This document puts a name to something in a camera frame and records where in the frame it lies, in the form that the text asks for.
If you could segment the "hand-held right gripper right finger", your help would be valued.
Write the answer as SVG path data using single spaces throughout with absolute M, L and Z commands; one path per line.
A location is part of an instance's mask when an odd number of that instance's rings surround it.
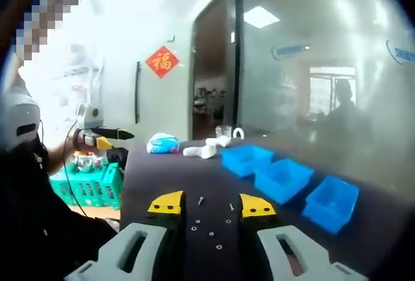
M 293 225 L 261 197 L 239 195 L 238 250 L 243 280 L 367 280 Z

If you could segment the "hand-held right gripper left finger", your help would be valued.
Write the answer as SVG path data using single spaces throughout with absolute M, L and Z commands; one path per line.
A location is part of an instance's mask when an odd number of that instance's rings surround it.
M 186 229 L 185 193 L 154 199 L 141 223 L 131 223 L 65 277 L 83 281 L 182 280 Z

